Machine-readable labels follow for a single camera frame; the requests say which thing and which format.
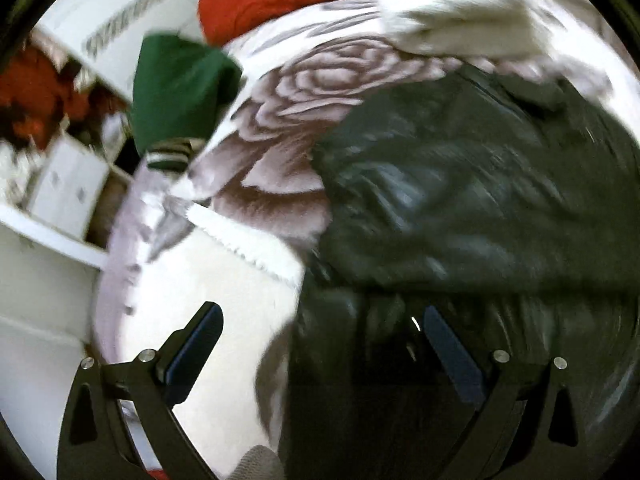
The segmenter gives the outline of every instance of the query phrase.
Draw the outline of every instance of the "black leather jacket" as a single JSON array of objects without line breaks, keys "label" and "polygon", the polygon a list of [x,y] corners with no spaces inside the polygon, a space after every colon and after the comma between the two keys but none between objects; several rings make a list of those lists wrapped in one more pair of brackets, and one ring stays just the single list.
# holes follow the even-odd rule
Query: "black leather jacket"
[{"label": "black leather jacket", "polygon": [[429,305],[487,352],[568,362],[599,478],[640,416],[639,153],[567,81],[470,66],[320,140],[333,221],[294,324],[289,480],[437,475],[476,411],[417,333]]}]

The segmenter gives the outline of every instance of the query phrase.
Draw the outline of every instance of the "bedsheet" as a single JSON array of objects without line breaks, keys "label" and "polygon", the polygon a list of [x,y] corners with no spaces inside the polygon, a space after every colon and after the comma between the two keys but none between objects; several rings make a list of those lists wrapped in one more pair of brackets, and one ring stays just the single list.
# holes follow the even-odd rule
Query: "bedsheet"
[{"label": "bedsheet", "polygon": [[[329,218],[306,152],[368,92],[439,78],[463,61],[532,80],[564,75],[632,133],[640,132],[635,67],[624,64],[624,49],[588,2],[561,1],[558,16],[570,30],[558,36],[559,48],[570,52],[577,45],[579,51],[591,41],[594,50],[581,57],[494,61],[404,54],[382,35],[376,0],[307,7],[225,47],[243,67],[244,86],[207,147],[176,182],[144,164],[136,173],[110,241],[94,317],[97,348],[117,362],[157,348],[203,301],[222,306],[225,333],[190,398],[175,409],[221,476],[252,446],[276,449],[287,320],[298,293],[295,278],[271,272],[268,255],[264,261],[246,257],[233,222],[286,240],[296,253],[312,246]],[[572,22],[564,7],[582,21]],[[594,56],[604,70],[594,67]],[[194,229],[185,215],[191,201],[231,219],[228,232]],[[302,269],[300,260],[289,277]]]}]

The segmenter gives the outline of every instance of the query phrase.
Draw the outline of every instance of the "screw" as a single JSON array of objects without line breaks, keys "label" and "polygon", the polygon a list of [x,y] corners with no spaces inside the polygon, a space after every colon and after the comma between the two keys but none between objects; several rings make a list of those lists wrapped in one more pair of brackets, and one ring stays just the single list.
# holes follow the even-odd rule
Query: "screw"
[{"label": "screw", "polygon": [[156,351],[147,348],[138,354],[138,359],[140,359],[143,363],[148,363],[149,361],[153,361],[154,357],[156,357]]},{"label": "screw", "polygon": [[558,370],[564,370],[568,367],[568,363],[566,362],[566,360],[561,357],[556,357],[554,359],[554,365]]},{"label": "screw", "polygon": [[508,363],[511,356],[504,350],[496,350],[494,352],[494,361],[497,363]]},{"label": "screw", "polygon": [[406,350],[409,352],[409,355],[411,356],[411,359],[414,360],[414,363],[418,361],[417,357],[415,356],[415,349],[414,346],[407,343],[406,345]]},{"label": "screw", "polygon": [[82,361],[80,361],[80,367],[82,368],[82,370],[88,370],[89,368],[93,367],[95,363],[95,360],[93,357],[85,357],[84,359],[82,359]]}]

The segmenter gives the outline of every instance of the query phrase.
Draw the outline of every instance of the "white blanket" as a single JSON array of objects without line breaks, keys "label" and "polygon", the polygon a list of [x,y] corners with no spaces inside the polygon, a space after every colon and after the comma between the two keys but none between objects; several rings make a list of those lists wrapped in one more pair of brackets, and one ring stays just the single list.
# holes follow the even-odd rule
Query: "white blanket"
[{"label": "white blanket", "polygon": [[548,51],[546,0],[378,0],[386,37],[424,56],[525,57]]}]

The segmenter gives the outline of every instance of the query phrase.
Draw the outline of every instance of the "rose pattern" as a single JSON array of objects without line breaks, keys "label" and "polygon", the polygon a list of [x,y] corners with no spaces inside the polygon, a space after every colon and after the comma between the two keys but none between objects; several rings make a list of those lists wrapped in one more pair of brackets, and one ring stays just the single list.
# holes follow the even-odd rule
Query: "rose pattern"
[{"label": "rose pattern", "polygon": [[219,214],[291,242],[327,226],[328,202],[308,152],[372,90],[437,79],[462,62],[406,55],[382,37],[323,43],[266,73],[232,116],[237,131],[202,156],[189,179]]}]

